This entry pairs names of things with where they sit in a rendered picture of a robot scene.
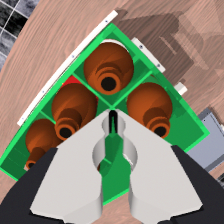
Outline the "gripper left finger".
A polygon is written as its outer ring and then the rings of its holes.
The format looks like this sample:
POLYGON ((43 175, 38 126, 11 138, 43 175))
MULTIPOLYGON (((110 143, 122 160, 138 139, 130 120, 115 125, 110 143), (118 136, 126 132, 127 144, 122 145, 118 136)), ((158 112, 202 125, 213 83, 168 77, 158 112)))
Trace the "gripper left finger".
POLYGON ((113 110, 106 109, 51 147, 8 191, 0 224, 91 224, 102 215, 105 138, 113 110), (105 133, 104 133, 105 132, 105 133))

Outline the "grey rectangular tray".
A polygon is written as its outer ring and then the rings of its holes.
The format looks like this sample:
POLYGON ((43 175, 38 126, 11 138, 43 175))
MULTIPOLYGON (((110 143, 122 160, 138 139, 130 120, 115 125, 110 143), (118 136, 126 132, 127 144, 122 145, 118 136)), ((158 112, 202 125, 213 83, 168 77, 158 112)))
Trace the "grey rectangular tray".
POLYGON ((208 108, 198 118, 210 134, 186 153, 209 173, 224 162, 224 131, 208 108))

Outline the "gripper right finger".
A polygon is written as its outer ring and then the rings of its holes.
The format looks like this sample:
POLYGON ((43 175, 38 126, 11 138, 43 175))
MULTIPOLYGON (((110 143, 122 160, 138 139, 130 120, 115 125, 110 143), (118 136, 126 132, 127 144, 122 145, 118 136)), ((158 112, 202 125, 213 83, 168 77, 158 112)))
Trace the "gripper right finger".
POLYGON ((171 145, 119 109, 115 133, 130 163, 128 201, 143 224, 224 224, 224 188, 178 145, 171 145))

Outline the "green bottle crate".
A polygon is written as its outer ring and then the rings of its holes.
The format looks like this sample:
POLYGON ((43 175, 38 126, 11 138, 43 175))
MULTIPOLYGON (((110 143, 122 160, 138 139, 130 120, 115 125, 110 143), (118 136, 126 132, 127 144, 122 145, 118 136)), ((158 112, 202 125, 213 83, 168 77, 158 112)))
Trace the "green bottle crate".
MULTIPOLYGON (((113 23, 107 25, 106 27, 107 28, 105 30, 102 30, 103 32, 101 31, 102 33, 100 32, 96 38, 91 41, 92 43, 90 42, 91 44, 84 49, 85 51, 83 50, 84 52, 78 56, 75 61, 73 61, 74 63, 72 62, 69 65, 69 67, 54 83, 55 85, 52 85, 50 91, 46 94, 46 96, 44 95, 44 97, 40 100, 40 103, 37 104, 38 106, 35 106, 35 110, 32 110, 27 117, 28 119, 24 121, 24 125, 22 124, 22 127, 18 130, 19 132, 17 131, 17 134, 13 137, 14 139, 11 140, 11 143, 9 143, 10 145, 7 146, 8 148, 5 149, 6 151, 0 158, 0 170, 14 180, 19 180, 23 174, 27 172, 24 167, 30 156, 25 144, 25 136, 28 129, 39 112, 54 124, 56 123, 51 113, 51 103, 62 84, 69 78, 70 75, 77 78, 83 85, 99 97, 96 114, 97 117, 106 109, 120 109, 128 115, 125 97, 150 74, 152 74, 164 87, 170 96, 173 105, 172 115, 169 120, 171 124, 170 132, 164 140, 171 145, 178 145, 184 152, 188 152, 210 134, 182 96, 156 68, 156 66, 139 50, 139 48, 113 23), (84 60, 104 39, 108 38, 120 41, 127 48, 134 62, 134 75, 131 82, 123 90, 112 95, 105 95, 94 90, 87 83, 83 74, 84 60)), ((104 160, 100 162, 99 173, 102 176, 104 197, 103 206, 128 192, 131 166, 130 163, 122 156, 122 147, 123 139, 118 135, 118 133, 115 133, 113 121, 112 133, 109 133, 109 135, 105 138, 106 156, 104 160)))

